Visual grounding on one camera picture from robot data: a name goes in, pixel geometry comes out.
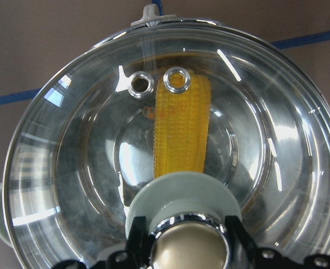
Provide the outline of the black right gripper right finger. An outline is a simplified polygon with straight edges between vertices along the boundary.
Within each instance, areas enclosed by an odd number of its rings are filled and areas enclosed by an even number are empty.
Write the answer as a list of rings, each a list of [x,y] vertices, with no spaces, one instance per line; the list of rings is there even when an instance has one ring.
[[[255,268],[258,246],[237,216],[225,217],[229,237],[229,268]]]

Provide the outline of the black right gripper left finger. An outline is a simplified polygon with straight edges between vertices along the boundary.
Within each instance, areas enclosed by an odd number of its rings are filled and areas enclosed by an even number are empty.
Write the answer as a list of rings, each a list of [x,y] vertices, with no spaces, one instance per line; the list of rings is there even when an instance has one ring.
[[[125,261],[126,268],[149,266],[154,242],[155,237],[148,233],[146,217],[135,217],[132,221],[125,247],[127,254]]]

